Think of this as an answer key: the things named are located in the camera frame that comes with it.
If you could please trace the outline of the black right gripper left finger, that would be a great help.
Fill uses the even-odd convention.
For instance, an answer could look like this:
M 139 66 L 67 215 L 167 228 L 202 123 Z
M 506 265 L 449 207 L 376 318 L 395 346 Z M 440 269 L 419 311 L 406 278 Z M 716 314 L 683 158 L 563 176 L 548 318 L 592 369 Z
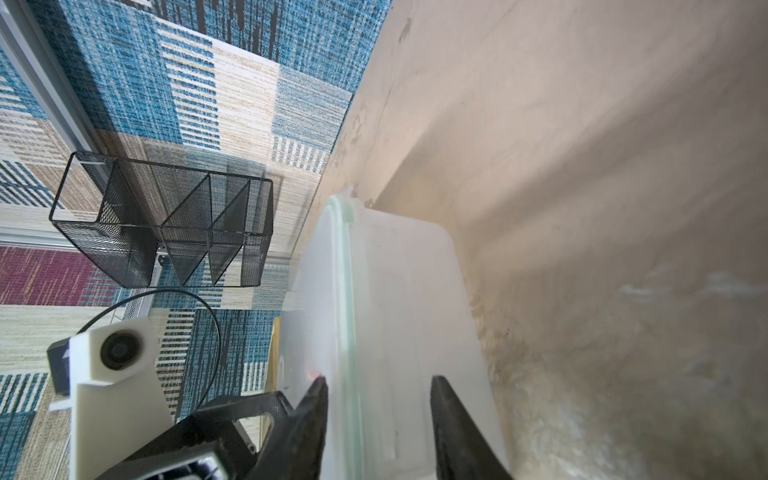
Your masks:
M 318 376 L 299 404 L 275 424 L 246 479 L 319 479 L 328 420 L 328 386 Z

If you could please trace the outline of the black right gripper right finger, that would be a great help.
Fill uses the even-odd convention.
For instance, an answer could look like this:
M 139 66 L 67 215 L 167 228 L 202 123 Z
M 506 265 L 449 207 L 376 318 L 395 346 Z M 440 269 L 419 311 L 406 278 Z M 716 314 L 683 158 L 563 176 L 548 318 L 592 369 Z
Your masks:
M 432 377 L 430 408 L 438 479 L 512 479 L 444 376 Z

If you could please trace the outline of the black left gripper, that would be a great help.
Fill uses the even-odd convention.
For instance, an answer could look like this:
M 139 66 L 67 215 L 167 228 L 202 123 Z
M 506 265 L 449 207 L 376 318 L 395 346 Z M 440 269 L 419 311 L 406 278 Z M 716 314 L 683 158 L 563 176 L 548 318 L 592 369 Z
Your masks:
M 259 453 L 242 421 L 267 416 L 277 423 L 292 411 L 281 392 L 220 396 L 98 479 L 243 479 Z

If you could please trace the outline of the translucent white lunch box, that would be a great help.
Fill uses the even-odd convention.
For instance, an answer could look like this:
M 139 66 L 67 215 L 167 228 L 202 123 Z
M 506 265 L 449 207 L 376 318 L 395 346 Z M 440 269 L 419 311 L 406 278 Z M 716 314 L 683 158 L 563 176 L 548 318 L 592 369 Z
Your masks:
M 324 479 L 427 479 L 430 384 L 444 376 L 508 460 L 469 297 L 445 229 L 331 196 L 281 314 L 278 387 L 328 385 Z

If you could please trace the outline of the yellow lunch box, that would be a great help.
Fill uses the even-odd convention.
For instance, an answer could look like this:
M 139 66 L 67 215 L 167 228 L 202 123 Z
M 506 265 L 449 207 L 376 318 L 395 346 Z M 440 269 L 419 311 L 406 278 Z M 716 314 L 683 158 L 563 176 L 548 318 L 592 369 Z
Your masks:
M 264 393 L 272 393 L 277 390 L 278 370 L 279 370 L 279 343 L 280 343 L 281 318 L 276 317 L 273 322 L 272 335 L 268 360 L 265 370 Z M 272 427 L 272 420 L 264 416 L 261 419 L 261 445 L 266 443 L 268 434 Z

